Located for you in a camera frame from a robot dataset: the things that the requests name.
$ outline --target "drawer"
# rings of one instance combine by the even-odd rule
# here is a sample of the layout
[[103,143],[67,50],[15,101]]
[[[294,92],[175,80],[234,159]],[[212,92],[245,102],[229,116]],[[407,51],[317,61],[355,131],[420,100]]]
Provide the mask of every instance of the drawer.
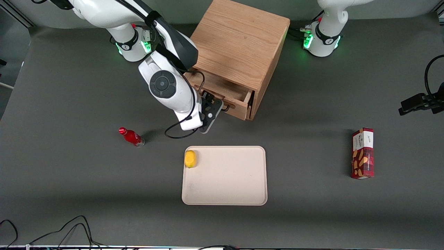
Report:
[[[253,94],[251,89],[247,89],[210,73],[203,73],[205,75],[205,84],[201,92],[206,90],[216,98],[223,100],[223,109],[225,109],[227,105],[230,105],[230,109],[226,112],[227,114],[244,121],[250,117],[251,106],[249,102]],[[185,76],[191,86],[195,90],[198,90],[202,83],[202,75],[199,73],[186,73]]]

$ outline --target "plastic tray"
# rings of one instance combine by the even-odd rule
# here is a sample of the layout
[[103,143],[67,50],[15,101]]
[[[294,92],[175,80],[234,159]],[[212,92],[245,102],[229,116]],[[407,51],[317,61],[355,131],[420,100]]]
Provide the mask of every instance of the plastic tray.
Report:
[[191,146],[197,163],[183,166],[187,205],[261,206],[267,202],[265,150],[260,146]]

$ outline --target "wooden box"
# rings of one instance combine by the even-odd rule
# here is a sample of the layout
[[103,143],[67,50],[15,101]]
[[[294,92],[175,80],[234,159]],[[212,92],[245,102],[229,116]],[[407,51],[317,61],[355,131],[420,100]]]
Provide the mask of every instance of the wooden box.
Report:
[[[230,0],[213,0],[193,35],[199,50],[195,69],[205,74],[203,90],[230,105],[226,112],[253,120],[278,63],[290,24]],[[186,74],[196,89],[200,74]]]

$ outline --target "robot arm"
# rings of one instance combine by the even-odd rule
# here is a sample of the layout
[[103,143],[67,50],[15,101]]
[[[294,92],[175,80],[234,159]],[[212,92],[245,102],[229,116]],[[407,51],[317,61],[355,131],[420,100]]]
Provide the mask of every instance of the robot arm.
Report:
[[139,71],[151,94],[172,109],[182,130],[206,133],[217,117],[223,102],[208,102],[213,114],[202,110],[202,98],[190,86],[183,73],[197,62],[198,50],[185,35],[175,30],[160,15],[153,15],[150,23],[160,42],[151,52],[150,32],[131,23],[146,22],[153,10],[142,0],[50,0],[61,9],[72,9],[81,19],[98,28],[105,28],[113,36],[119,52],[128,61],[140,61]]
[[347,7],[366,4],[374,0],[317,0],[324,10],[321,21],[315,20],[301,31],[306,32],[304,49],[315,56],[325,57],[337,48],[340,33],[349,20]]

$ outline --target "red soda bottle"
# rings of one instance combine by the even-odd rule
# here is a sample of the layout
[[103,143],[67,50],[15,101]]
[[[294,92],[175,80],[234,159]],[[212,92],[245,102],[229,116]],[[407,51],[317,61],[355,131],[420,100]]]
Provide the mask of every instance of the red soda bottle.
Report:
[[123,138],[125,138],[127,142],[132,143],[138,148],[145,144],[145,140],[132,130],[127,130],[126,128],[121,127],[119,133],[123,135]]

